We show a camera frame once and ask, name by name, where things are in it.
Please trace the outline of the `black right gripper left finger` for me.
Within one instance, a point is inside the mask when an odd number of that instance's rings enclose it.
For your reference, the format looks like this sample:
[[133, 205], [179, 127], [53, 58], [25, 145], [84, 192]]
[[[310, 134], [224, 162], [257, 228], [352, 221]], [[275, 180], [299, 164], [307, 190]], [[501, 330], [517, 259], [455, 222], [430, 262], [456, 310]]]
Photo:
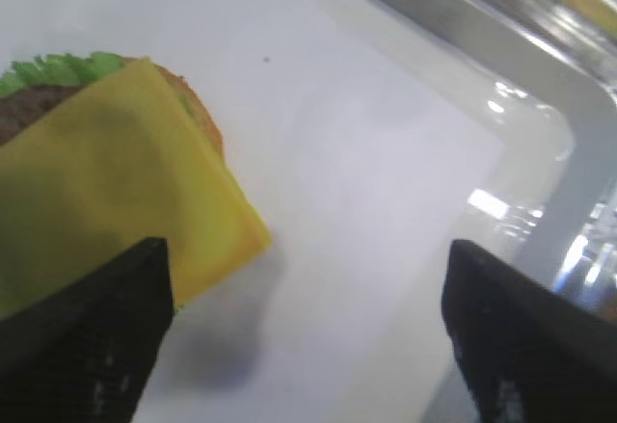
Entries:
[[159, 238], [2, 320], [2, 421], [131, 421], [172, 320]]

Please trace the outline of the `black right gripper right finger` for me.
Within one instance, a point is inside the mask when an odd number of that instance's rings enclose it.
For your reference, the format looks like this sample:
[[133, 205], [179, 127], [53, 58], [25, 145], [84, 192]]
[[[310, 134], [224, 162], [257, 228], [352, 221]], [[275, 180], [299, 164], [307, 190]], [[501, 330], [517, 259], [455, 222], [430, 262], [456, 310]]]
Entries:
[[615, 421], [615, 325], [462, 239], [442, 316], [480, 421]]

